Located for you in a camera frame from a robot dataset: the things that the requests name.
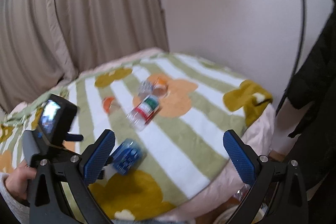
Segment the white fleece sleeve forearm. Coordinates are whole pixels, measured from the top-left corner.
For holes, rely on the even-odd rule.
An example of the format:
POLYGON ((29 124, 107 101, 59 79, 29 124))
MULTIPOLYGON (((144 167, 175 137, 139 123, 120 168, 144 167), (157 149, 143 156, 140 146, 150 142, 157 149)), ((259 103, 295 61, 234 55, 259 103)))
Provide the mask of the white fleece sleeve forearm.
POLYGON ((1 172, 1 223, 29 223, 29 207, 15 200, 5 187, 8 173, 1 172))

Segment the person's left hand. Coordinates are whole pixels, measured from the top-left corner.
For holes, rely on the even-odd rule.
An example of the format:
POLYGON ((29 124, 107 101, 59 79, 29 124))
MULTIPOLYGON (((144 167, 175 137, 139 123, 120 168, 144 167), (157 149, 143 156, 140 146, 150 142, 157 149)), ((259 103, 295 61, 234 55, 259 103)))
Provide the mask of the person's left hand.
POLYGON ((37 170, 31 168, 25 160, 23 160, 15 170, 5 179, 5 187, 9 194, 18 202, 27 199, 27 186, 29 180, 33 180, 37 174, 37 170))

